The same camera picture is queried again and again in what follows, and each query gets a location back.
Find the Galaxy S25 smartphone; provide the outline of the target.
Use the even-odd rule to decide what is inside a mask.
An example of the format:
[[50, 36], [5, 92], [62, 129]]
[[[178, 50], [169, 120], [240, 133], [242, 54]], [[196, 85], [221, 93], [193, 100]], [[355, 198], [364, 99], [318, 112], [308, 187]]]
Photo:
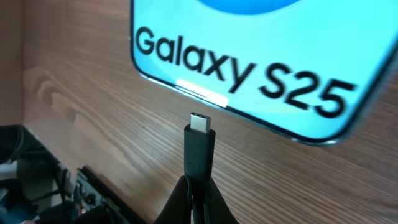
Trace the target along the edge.
[[397, 57], [396, 0], [130, 3], [146, 79], [305, 144], [362, 118]]

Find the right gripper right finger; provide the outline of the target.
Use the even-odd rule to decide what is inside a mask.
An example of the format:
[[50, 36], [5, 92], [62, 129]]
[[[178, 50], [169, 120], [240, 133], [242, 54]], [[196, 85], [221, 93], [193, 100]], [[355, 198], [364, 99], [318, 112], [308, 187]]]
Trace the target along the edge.
[[204, 217], [206, 224], [239, 224], [212, 178], [205, 185]]

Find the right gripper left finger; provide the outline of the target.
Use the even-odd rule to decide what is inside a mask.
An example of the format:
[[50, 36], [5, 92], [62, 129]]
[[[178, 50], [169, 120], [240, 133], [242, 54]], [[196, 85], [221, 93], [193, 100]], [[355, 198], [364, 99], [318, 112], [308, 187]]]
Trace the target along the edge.
[[181, 176], [154, 224], [191, 224], [192, 188]]

